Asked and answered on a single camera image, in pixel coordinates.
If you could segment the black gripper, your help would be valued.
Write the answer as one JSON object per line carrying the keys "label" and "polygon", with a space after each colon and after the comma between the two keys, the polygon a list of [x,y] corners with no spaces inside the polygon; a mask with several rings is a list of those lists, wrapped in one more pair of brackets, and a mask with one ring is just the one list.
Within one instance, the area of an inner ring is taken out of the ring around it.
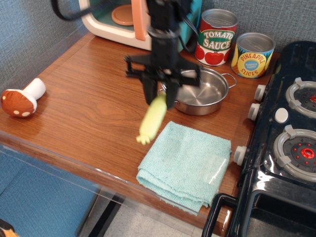
{"label": "black gripper", "polygon": [[148,105],[157,96],[157,81],[171,80],[166,85],[166,104],[168,109],[174,107],[179,86],[200,85],[201,66],[184,59],[178,52],[181,29],[148,29],[152,39],[150,54],[126,56],[126,75],[142,81],[146,103]]}

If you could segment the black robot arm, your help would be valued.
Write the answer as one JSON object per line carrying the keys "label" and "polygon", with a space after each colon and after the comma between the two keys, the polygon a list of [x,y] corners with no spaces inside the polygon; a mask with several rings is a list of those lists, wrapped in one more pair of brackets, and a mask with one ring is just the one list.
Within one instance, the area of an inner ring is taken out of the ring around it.
{"label": "black robot arm", "polygon": [[152,39],[151,53],[126,56],[126,75],[139,79],[147,104],[158,91],[158,82],[166,85],[166,104],[174,107],[178,89],[183,85],[200,86],[202,67],[183,58],[178,51],[182,41],[180,22],[187,22],[191,11],[190,0],[149,0],[151,18],[148,34]]}

